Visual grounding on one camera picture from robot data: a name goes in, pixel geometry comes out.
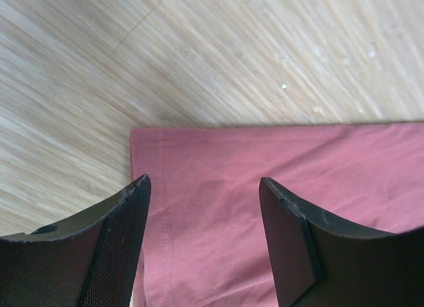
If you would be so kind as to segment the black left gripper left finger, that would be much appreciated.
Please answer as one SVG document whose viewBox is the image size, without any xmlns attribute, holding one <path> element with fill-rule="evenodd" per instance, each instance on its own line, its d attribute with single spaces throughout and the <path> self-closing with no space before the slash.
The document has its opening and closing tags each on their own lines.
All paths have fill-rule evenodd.
<svg viewBox="0 0 424 307">
<path fill-rule="evenodd" d="M 2 306 L 129 306 L 151 181 L 26 234 L 1 237 Z"/>
</svg>

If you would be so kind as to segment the salmon red tank top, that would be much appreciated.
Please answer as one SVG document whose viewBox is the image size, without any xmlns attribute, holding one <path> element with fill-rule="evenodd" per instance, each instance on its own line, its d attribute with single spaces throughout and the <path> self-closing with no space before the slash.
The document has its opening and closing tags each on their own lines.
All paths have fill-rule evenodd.
<svg viewBox="0 0 424 307">
<path fill-rule="evenodd" d="M 422 306 L 423 124 L 133 129 L 135 306 Z"/>
</svg>

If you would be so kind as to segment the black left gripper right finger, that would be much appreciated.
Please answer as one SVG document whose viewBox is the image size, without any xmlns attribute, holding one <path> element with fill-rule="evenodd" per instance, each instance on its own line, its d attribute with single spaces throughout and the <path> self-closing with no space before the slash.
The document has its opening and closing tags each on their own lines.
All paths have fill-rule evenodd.
<svg viewBox="0 0 424 307">
<path fill-rule="evenodd" d="M 422 306 L 423 229 L 354 223 L 284 188 L 259 187 L 280 306 Z"/>
</svg>

